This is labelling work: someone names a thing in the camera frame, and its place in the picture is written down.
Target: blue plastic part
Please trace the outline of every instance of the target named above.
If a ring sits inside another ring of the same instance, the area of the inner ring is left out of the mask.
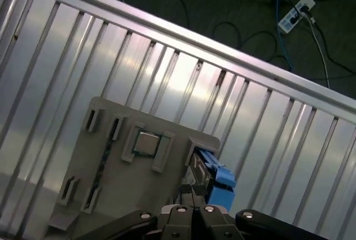
[[[235,198],[235,189],[232,191],[213,187],[208,200],[209,205],[221,205],[230,211]]]
[[[231,188],[236,187],[235,175],[231,173],[229,169],[227,169],[222,163],[220,163],[216,157],[213,156],[212,153],[200,150],[200,154],[205,159],[205,165],[214,171],[216,171],[215,181],[226,185]]]

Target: screw head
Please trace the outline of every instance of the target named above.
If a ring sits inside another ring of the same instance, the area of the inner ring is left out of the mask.
[[[178,210],[178,212],[186,212],[186,211],[187,211],[187,208],[185,208],[185,207],[178,207],[177,210]]]
[[[210,205],[207,205],[205,208],[204,208],[206,211],[208,212],[213,212],[215,210],[215,208],[213,208],[212,206]]]
[[[151,215],[149,215],[148,213],[142,213],[141,214],[141,218],[142,219],[148,219],[148,218],[150,218],[151,217]]]
[[[247,219],[252,219],[254,215],[251,212],[244,212],[243,216]]]

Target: blue connector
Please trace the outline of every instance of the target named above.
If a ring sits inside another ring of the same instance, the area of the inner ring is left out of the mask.
[[[206,167],[215,172],[215,183],[207,204],[221,205],[230,211],[235,198],[235,175],[220,163],[212,153],[205,150],[199,150],[199,152],[205,160]]]

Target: metal plate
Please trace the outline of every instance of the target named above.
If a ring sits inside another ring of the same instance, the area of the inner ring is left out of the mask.
[[[3,231],[43,234],[102,96],[218,137],[234,211],[356,233],[353,99],[116,0],[0,0],[0,21]]]

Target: rectangular slot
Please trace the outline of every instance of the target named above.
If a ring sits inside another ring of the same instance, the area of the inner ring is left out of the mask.
[[[86,200],[84,200],[81,211],[88,214],[92,212],[100,189],[101,187],[92,186],[92,188],[87,191],[85,197]]]
[[[71,185],[71,182],[74,180],[74,176],[69,178],[66,182],[65,188],[63,190],[63,194],[62,194],[62,199],[65,199],[67,197],[68,191],[69,191],[69,187]]]
[[[94,115],[95,115],[95,110],[91,110],[89,118],[88,118],[88,121],[87,121],[87,124],[85,126],[85,129],[88,130],[88,131],[89,131],[89,129],[91,127],[91,124],[93,122]]]
[[[62,205],[67,205],[69,201],[72,200],[75,190],[78,186],[79,179],[75,178],[75,176],[70,177],[66,181],[66,185],[64,186],[61,199],[58,201]]]
[[[119,119],[114,119],[112,126],[111,126],[111,131],[110,131],[110,139],[115,141],[117,138],[117,134],[118,134],[118,129],[117,129],[117,125],[118,125]]]

